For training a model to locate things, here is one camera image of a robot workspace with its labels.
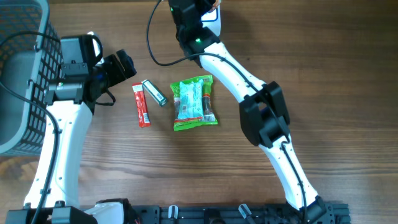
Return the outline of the green white small box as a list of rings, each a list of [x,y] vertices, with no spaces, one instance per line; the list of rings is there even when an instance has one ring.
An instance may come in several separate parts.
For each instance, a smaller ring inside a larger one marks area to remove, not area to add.
[[[165,106],[167,98],[150,80],[142,81],[142,85],[159,106]]]

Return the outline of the red snack packet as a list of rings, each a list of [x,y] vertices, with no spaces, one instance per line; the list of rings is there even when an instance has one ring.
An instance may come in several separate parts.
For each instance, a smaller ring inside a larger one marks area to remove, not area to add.
[[[132,89],[134,92],[134,99],[137,106],[137,115],[139,118],[139,126],[141,128],[150,126],[150,119],[147,110],[146,98],[142,83],[133,83]]]

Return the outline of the light blue snack packet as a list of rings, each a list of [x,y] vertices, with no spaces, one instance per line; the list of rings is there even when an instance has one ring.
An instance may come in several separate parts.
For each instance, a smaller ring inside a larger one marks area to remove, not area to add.
[[[202,90],[203,80],[180,82],[180,108],[178,119],[199,118],[203,116]]]

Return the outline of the green snack packet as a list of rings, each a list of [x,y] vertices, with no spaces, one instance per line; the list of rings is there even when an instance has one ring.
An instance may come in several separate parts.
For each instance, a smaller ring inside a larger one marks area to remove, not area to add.
[[[190,119],[178,119],[178,112],[180,108],[180,82],[185,84],[191,81],[197,82],[203,80],[203,90],[202,90],[202,105],[203,105],[203,116],[199,118]],[[170,88],[174,94],[174,106],[175,106],[175,120],[174,120],[174,130],[182,131],[186,129],[195,128],[202,125],[217,125],[218,121],[211,107],[211,86],[213,84],[212,75],[202,75],[198,77],[189,78],[179,82],[172,83]]]

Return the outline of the cup noodles container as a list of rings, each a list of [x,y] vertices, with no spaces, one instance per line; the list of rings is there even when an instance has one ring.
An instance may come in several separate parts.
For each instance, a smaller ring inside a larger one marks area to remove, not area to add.
[[[215,9],[218,8],[218,6],[221,4],[221,0],[215,0],[215,2],[212,5],[212,8],[209,10],[209,12],[213,12]]]

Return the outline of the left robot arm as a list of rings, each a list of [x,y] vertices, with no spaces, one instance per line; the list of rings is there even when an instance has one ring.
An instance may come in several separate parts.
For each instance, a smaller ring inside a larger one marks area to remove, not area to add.
[[[102,200],[82,210],[78,173],[86,132],[98,98],[135,75],[120,50],[103,57],[93,34],[54,38],[38,33],[34,50],[12,54],[1,42],[1,154],[40,156],[23,207],[7,213],[7,223],[135,223],[127,199]]]

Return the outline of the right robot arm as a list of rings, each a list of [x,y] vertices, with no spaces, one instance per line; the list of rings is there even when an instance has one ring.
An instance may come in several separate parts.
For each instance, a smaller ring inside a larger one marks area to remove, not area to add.
[[[214,75],[239,103],[241,129],[269,158],[285,192],[286,201],[303,223],[315,223],[326,209],[308,181],[292,144],[290,117],[281,87],[248,72],[228,52],[218,34],[203,25],[202,16],[214,1],[169,1],[176,38],[185,58]]]

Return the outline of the white barcode scanner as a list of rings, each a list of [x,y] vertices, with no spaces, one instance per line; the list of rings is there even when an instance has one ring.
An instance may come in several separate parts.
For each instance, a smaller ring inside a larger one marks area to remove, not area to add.
[[[207,12],[201,17],[203,27],[209,28],[216,36],[221,34],[221,12],[220,6],[216,7],[213,11]]]

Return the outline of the grey plastic shopping basket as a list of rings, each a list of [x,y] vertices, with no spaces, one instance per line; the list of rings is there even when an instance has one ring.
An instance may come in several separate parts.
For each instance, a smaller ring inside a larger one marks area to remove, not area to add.
[[[1,155],[36,156],[45,135],[45,89],[62,50],[47,0],[1,1]]]

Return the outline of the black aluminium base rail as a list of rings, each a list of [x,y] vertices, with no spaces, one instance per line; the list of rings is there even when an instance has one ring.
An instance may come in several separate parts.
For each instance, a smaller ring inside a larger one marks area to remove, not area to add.
[[[249,206],[248,211],[235,207],[133,206],[131,223],[142,224],[283,224],[302,223],[302,217],[290,205]]]

